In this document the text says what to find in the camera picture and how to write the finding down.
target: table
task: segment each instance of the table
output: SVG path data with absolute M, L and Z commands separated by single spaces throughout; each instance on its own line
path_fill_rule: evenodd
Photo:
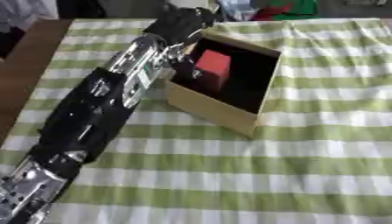
M 71 87 L 81 70 L 102 63 L 143 25 L 78 21 L 38 86 Z M 155 101 L 161 93 L 153 91 L 129 121 L 132 129 L 126 128 L 100 161 L 83 170 L 47 222 L 390 223 L 389 31 L 374 19 L 214 29 L 283 50 L 283 70 L 269 94 L 264 111 L 269 119 L 259 129 L 260 139 L 249 143 L 168 108 Z M 46 97 L 62 94 L 42 94 L 45 103 L 39 105 L 28 102 L 0 152 L 2 170 L 9 170 L 34 141 L 34 127 L 44 117 L 32 109 L 49 110 L 54 104 Z M 185 123 L 194 126 L 187 129 Z M 206 134 L 211 131 L 214 136 Z

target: tablecloth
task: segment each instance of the tablecloth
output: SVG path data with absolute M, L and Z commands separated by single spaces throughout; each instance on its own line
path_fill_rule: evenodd
M 1 173 L 60 99 L 149 23 L 73 22 L 0 150 Z M 392 222 L 389 29 L 320 19 L 213 30 L 282 51 L 256 140 L 169 106 L 159 80 L 45 223 Z

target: red cube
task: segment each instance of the red cube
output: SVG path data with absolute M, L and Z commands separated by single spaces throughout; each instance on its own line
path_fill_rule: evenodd
M 196 63 L 202 72 L 199 83 L 210 91 L 219 92 L 230 72 L 230 57 L 211 50 L 205 50 Z

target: robotic arm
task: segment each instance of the robotic arm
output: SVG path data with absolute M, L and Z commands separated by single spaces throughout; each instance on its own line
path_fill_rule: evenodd
M 155 23 L 96 68 L 52 112 L 38 143 L 0 181 L 0 224 L 39 224 L 51 204 L 94 162 L 132 115 L 162 68 L 192 75 L 185 47 L 212 26 L 206 9 L 171 7 Z

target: tan box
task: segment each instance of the tan box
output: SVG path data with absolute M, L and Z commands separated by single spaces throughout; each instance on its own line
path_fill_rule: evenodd
M 167 101 L 174 107 L 252 137 L 270 89 L 280 52 L 208 31 L 189 49 L 197 61 L 211 49 L 231 57 L 230 77 L 221 93 L 208 93 L 195 81 L 174 74 L 165 83 Z

